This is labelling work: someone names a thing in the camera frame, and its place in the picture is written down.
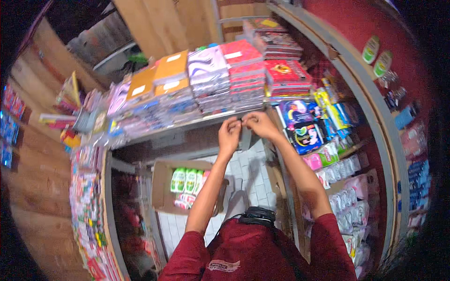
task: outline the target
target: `wooden wall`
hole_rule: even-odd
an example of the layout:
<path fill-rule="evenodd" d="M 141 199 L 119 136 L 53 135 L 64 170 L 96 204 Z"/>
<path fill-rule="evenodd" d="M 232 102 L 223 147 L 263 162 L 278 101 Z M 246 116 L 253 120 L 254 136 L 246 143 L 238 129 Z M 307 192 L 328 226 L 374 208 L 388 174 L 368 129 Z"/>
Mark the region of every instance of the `wooden wall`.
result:
<path fill-rule="evenodd" d="M 71 166 L 58 130 L 40 124 L 72 71 L 89 91 L 105 91 L 109 81 L 67 51 L 46 19 L 11 68 L 8 82 L 31 110 L 17 121 L 21 138 L 14 148 L 13 169 L 2 167 L 17 229 L 49 280 L 90 280 L 73 239 L 69 203 Z"/>
<path fill-rule="evenodd" d="M 220 18 L 269 15 L 264 3 L 217 0 Z M 220 43 L 211 0 L 114 0 L 131 35 L 147 57 Z M 223 25 L 225 42 L 242 33 L 242 22 Z"/>

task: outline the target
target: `cardboard box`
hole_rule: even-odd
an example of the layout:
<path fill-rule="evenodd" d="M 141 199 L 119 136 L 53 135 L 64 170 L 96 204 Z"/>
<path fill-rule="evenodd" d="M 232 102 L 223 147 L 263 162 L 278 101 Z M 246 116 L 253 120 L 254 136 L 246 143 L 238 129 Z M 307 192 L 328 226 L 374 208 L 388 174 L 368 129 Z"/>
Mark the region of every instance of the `cardboard box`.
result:
<path fill-rule="evenodd" d="M 177 193 L 170 191 L 172 175 L 176 168 L 189 168 L 200 170 L 211 170 L 212 164 L 206 161 L 177 161 L 177 160 L 157 160 L 155 162 L 152 179 L 152 207 L 156 211 L 169 214 L 188 215 L 189 210 L 173 205 Z M 216 202 L 216 208 L 212 216 L 216 216 L 223 211 L 223 198 L 228 180 L 222 182 L 222 187 Z"/>

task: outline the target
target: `person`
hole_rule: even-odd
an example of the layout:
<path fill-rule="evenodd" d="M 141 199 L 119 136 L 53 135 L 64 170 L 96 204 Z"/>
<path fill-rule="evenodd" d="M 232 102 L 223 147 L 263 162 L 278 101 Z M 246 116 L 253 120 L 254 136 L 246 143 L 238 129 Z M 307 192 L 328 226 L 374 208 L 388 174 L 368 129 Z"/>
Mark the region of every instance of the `person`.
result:
<path fill-rule="evenodd" d="M 276 145 L 311 211 L 315 224 L 310 264 L 280 230 L 241 223 L 238 218 L 224 220 L 205 247 L 203 236 L 242 126 Z M 190 210 L 185 233 L 158 280 L 356 280 L 323 185 L 265 113 L 251 112 L 242 121 L 234 117 L 223 122 L 217 160 Z"/>

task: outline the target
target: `tiled floor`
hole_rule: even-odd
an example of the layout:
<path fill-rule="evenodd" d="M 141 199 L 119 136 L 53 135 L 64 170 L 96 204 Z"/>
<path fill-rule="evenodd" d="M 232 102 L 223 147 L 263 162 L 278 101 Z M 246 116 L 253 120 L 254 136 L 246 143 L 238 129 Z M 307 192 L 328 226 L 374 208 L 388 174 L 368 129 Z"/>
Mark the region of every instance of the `tiled floor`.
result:
<path fill-rule="evenodd" d="M 217 156 L 204 157 L 198 160 L 214 162 Z M 265 167 L 266 155 L 264 146 L 259 140 L 250 150 L 235 152 L 229 162 L 225 178 L 230 181 L 224 198 L 224 211 L 211 218 L 205 233 L 205 245 L 208 245 L 217 231 L 228 209 L 228 201 L 234 190 L 234 180 L 242 178 L 242 189 L 247 191 L 249 206 L 261 206 L 276 210 L 276 194 L 272 192 L 269 176 Z M 185 232 L 187 216 L 158 212 L 162 239 L 166 245 L 167 255 L 170 257 Z"/>

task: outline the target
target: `logo on shirt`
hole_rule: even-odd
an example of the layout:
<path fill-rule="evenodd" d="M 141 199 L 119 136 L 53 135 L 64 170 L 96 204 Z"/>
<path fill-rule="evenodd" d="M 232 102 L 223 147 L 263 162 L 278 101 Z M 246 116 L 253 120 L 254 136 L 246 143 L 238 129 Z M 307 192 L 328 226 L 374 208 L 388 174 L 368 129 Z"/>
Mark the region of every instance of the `logo on shirt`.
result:
<path fill-rule="evenodd" d="M 211 271 L 220 270 L 224 272 L 233 272 L 239 268 L 240 264 L 241 264 L 240 260 L 238 260 L 235 263 L 228 263 L 221 259 L 214 259 L 209 263 L 208 269 Z"/>

